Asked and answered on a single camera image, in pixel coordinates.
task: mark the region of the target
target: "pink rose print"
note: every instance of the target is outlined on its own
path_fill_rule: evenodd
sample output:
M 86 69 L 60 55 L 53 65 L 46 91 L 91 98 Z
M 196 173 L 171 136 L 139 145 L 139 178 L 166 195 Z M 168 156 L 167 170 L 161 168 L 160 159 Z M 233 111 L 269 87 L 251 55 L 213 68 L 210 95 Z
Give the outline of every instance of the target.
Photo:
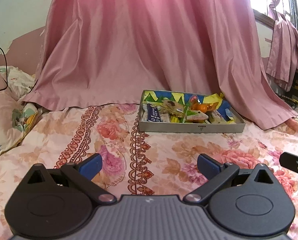
M 226 150 L 220 155 L 213 156 L 220 163 L 232 162 L 242 169 L 253 169 L 260 161 L 248 152 L 241 150 Z
M 292 223 L 289 230 L 295 230 L 295 229 L 296 229 L 296 225 L 295 225 L 295 223 Z
M 282 151 L 268 151 L 268 154 L 272 156 L 274 165 L 279 165 L 279 157 L 282 154 Z
M 294 194 L 295 181 L 292 180 L 291 176 L 282 170 L 278 170 L 274 173 L 279 183 L 284 187 L 286 193 L 291 198 Z
M 191 183 L 196 183 L 201 186 L 208 181 L 207 178 L 198 171 L 197 165 L 194 163 L 185 163 L 182 171 L 187 174 Z
M 118 108 L 120 111 L 122 111 L 124 114 L 133 114 L 135 111 L 137 111 L 138 107 L 135 104 L 123 104 L 118 105 Z
M 110 153 L 105 145 L 101 146 L 99 154 L 102 157 L 102 170 L 107 175 L 118 176 L 124 173 L 125 167 L 122 159 Z
M 229 140 L 228 141 L 228 146 L 230 147 L 230 148 L 235 148 L 235 149 L 238 149 L 239 148 L 239 146 L 240 146 L 240 143 L 242 142 L 242 140 L 240 140 L 240 141 L 236 141 L 236 140 Z
M 122 132 L 119 123 L 115 120 L 102 120 L 97 125 L 97 130 L 104 138 L 109 138 L 110 140 L 115 140 L 119 137 L 119 134 Z

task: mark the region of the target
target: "white wall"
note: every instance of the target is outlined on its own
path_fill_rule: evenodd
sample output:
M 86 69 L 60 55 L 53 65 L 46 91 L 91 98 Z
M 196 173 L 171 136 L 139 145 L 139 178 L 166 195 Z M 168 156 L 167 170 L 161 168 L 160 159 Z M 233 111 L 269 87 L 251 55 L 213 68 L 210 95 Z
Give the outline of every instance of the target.
M 5 53 L 13 40 L 45 26 L 51 1 L 0 0 L 0 47 Z
M 262 57 L 269 57 L 273 29 L 256 22 L 257 32 L 259 37 L 260 52 Z

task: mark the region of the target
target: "tied curtain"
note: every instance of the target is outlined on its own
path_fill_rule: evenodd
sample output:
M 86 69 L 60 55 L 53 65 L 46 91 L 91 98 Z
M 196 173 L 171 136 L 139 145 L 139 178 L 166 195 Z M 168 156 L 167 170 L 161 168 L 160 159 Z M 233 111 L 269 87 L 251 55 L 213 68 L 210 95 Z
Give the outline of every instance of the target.
M 277 85 L 289 91 L 298 70 L 298 31 L 284 14 L 276 11 L 279 2 L 270 0 L 268 5 L 268 14 L 276 21 L 266 73 Z
M 296 113 L 270 88 L 249 0 L 53 0 L 24 101 L 49 110 L 223 92 L 262 129 Z

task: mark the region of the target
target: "black cable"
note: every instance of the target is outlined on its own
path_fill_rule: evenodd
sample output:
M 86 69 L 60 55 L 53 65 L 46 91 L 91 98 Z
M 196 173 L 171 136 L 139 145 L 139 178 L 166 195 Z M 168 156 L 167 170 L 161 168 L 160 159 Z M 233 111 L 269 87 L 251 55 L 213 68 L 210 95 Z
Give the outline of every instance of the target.
M 5 60 L 5 69 L 6 69 L 6 74 L 7 74 L 7 57 L 5 56 L 5 53 L 4 53 L 4 51 L 3 51 L 3 49 L 0 47 L 0 50 L 2 51 L 2 53 L 3 53 L 3 56 L 4 56 L 4 60 Z M 0 89 L 0 91 L 3 91 L 3 90 L 5 90 L 5 89 L 7 89 L 8 88 L 8 81 L 6 80 L 4 80 L 4 82 L 7 84 L 6 85 L 6 87 L 5 88 L 2 88 L 2 89 Z

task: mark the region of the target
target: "metal screw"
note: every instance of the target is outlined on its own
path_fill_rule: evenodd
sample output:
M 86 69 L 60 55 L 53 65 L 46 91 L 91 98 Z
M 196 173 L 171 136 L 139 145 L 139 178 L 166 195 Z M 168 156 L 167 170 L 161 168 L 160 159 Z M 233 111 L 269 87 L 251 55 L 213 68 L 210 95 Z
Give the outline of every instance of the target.
M 188 194 L 185 196 L 186 201 L 191 203 L 197 203 L 201 200 L 201 196 L 198 194 Z
M 112 202 L 115 200 L 115 197 L 111 194 L 102 194 L 99 196 L 99 200 L 102 202 Z

